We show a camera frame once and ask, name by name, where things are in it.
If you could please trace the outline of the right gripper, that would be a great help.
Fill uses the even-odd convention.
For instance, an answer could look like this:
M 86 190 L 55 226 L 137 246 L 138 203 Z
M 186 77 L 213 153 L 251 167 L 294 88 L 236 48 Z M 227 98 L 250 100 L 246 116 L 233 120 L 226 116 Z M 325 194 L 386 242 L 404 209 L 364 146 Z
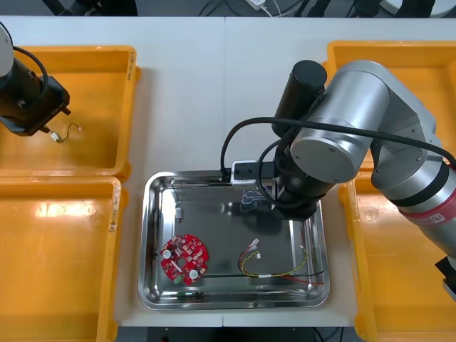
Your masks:
M 316 205 L 320 200 L 319 197 L 301 197 L 289 192 L 282 192 L 279 201 L 287 204 L 292 204 L 294 208 L 284 209 L 282 207 L 274 206 L 272 213 L 279 219 L 305 221 L 316 212 Z

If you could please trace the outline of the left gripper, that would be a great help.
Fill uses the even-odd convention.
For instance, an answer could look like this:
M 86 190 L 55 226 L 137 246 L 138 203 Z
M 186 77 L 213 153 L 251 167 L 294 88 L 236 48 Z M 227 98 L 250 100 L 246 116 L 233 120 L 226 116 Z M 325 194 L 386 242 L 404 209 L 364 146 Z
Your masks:
M 40 95 L 42 79 L 16 76 L 1 79 L 1 124 L 11 133 L 32 136 L 38 131 L 50 133 L 47 124 L 60 112 L 70 115 L 70 96 L 54 78 Z

